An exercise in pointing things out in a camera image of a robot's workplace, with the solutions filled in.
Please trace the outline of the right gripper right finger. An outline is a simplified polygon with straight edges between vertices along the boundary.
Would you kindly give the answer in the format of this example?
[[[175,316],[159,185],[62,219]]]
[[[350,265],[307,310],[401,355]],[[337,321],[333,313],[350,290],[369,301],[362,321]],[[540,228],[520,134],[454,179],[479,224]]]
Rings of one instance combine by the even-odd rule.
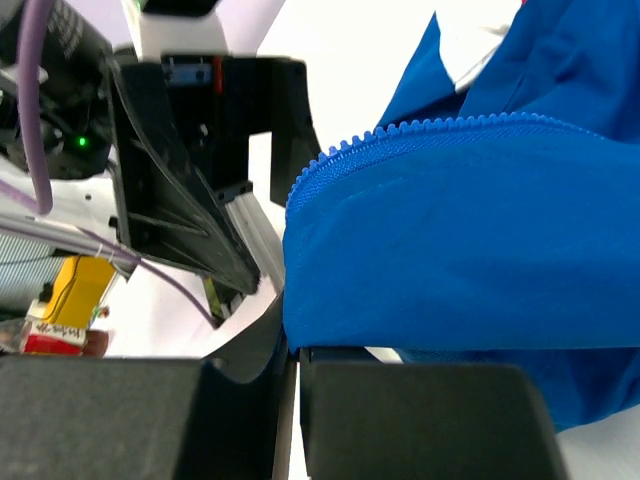
[[[520,370],[300,353],[313,479],[565,479],[546,405]]]

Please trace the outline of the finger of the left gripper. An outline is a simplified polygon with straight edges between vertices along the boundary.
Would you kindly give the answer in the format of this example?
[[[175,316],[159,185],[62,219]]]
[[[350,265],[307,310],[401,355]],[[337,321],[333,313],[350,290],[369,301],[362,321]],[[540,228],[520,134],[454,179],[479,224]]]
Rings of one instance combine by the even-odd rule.
[[[255,320],[284,287],[281,235],[268,216],[268,213],[283,214],[283,210],[269,204],[267,211],[264,211],[253,192],[237,196],[225,208],[234,229],[259,269],[256,292],[237,304],[231,319]]]
[[[147,260],[254,293],[260,270],[191,161],[161,66],[113,62],[108,87],[121,243]]]

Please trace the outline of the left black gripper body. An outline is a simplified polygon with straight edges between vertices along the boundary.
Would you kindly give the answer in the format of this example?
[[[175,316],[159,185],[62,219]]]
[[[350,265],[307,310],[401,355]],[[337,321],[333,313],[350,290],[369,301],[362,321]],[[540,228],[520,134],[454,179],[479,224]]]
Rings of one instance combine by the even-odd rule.
[[[271,136],[269,198],[286,203],[320,145],[305,62],[290,57],[164,55],[178,129],[216,192],[248,179],[249,140]]]

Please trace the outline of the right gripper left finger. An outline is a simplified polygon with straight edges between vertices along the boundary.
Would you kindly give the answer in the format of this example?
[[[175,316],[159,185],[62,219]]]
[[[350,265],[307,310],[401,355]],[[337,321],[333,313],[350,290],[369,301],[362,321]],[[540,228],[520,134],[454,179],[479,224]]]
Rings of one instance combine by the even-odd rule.
[[[5,479],[284,479],[292,388],[275,300],[202,360],[5,356]]]

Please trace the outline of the blue white red jacket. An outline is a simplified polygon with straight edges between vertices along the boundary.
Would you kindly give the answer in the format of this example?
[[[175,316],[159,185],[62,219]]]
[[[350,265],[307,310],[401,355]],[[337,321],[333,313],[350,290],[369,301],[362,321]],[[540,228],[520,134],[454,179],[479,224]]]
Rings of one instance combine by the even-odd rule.
[[[440,1],[286,207],[292,350],[513,364],[559,430],[639,402],[639,5]]]

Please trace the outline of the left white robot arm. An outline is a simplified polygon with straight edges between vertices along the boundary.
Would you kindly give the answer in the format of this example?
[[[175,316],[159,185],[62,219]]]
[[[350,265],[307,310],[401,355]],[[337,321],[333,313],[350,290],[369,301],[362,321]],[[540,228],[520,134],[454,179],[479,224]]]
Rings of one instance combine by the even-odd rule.
[[[1,229],[123,267],[211,278],[226,295],[284,284],[253,194],[249,141],[271,137],[270,198],[319,144],[306,66],[258,50],[278,1],[126,1],[113,49],[66,1],[1,5]]]

